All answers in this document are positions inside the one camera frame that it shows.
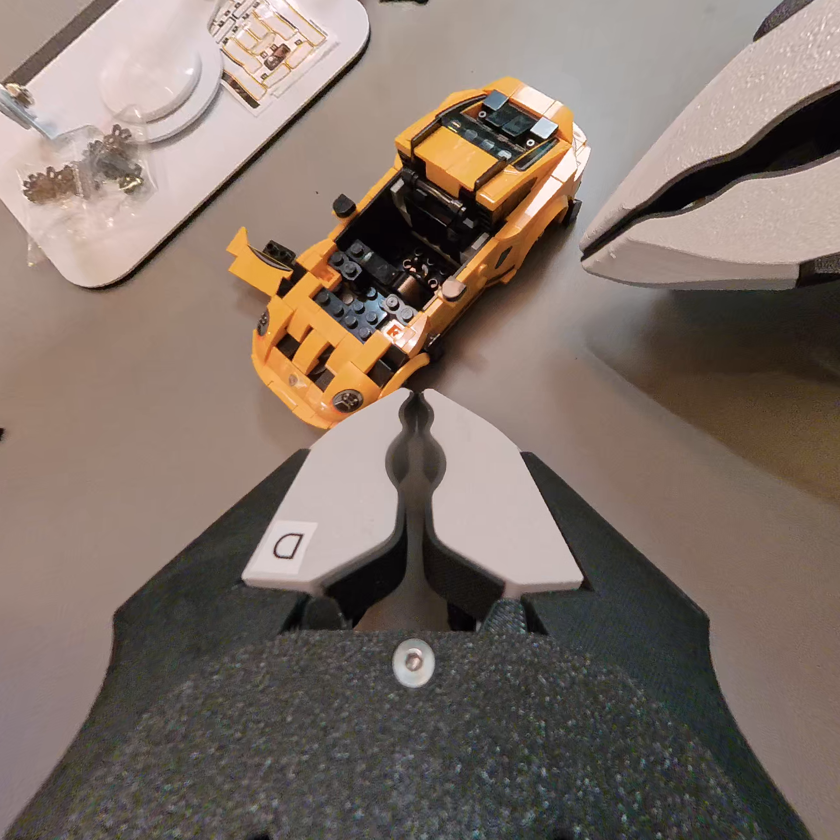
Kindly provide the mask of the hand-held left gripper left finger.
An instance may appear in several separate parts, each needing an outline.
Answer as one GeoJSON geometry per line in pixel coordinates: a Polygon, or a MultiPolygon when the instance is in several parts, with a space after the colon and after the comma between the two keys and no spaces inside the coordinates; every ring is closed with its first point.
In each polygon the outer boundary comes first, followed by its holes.
{"type": "Polygon", "coordinates": [[[402,388],[310,447],[242,573],[254,588],[333,599],[358,621],[407,565],[406,408],[402,388]]]}

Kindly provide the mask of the yellow lego panel piece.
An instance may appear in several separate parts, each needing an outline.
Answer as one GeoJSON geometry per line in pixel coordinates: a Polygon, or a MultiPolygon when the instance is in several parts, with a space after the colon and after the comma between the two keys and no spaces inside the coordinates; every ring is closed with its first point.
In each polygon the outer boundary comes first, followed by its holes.
{"type": "Polygon", "coordinates": [[[246,227],[241,227],[227,247],[234,258],[229,271],[253,288],[271,297],[280,284],[291,278],[296,254],[289,248],[270,240],[263,249],[250,244],[246,227]]]}

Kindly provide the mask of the sticker sheet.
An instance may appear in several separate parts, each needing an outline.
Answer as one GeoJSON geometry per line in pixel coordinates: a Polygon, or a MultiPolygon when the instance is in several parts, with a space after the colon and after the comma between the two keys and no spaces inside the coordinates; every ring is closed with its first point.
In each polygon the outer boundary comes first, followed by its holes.
{"type": "Polygon", "coordinates": [[[334,41],[284,1],[216,2],[207,29],[222,57],[223,87],[254,115],[278,102],[334,41]]]}

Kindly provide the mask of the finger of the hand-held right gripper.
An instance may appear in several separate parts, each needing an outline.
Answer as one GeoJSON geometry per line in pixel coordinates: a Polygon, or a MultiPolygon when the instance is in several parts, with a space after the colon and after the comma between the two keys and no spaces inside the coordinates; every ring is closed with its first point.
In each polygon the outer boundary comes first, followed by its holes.
{"type": "Polygon", "coordinates": [[[742,178],[688,210],[643,217],[581,258],[619,283],[681,290],[784,290],[838,253],[838,154],[742,178]]]}
{"type": "Polygon", "coordinates": [[[838,154],[838,2],[792,2],[697,95],[593,219],[581,257],[643,217],[838,154]]]}

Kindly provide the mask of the yellow lego car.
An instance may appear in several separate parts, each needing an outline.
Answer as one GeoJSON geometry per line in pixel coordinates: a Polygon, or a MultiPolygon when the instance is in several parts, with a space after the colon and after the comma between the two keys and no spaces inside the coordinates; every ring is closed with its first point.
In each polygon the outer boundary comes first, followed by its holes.
{"type": "Polygon", "coordinates": [[[445,335],[580,209],[591,149],[569,107],[513,78],[457,91],[395,138],[395,162],[297,255],[251,344],[259,378],[331,429],[439,358],[445,335]]]}

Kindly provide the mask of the white book stand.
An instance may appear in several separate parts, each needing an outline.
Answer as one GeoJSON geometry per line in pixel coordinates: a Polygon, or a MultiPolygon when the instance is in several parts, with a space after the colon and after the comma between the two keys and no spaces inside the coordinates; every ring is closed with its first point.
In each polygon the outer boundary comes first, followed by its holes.
{"type": "Polygon", "coordinates": [[[146,126],[159,186],[138,227],[78,255],[47,249],[75,286],[104,288],[134,273],[351,67],[370,38],[360,2],[290,2],[326,28],[333,45],[254,115],[222,85],[222,57],[207,29],[215,3],[91,3],[2,80],[2,202],[20,224],[23,200],[13,195],[9,162],[27,143],[84,125],[146,126]]]}

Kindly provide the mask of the clear bag of black parts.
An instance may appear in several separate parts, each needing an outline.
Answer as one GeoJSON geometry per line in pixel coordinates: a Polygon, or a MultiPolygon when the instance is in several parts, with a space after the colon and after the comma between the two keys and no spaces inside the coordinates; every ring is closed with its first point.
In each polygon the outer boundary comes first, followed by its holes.
{"type": "Polygon", "coordinates": [[[147,134],[143,123],[84,125],[33,140],[11,157],[29,268],[47,261],[47,249],[76,256],[138,227],[159,186],[147,134]]]}

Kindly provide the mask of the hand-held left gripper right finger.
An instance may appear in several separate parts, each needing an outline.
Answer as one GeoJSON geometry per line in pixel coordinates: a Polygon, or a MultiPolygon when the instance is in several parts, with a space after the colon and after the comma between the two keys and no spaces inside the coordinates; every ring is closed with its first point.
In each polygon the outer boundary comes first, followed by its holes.
{"type": "Polygon", "coordinates": [[[430,483],[423,568],[432,590],[471,621],[501,599],[580,590],[585,575],[520,448],[434,390],[420,400],[430,483]]]}

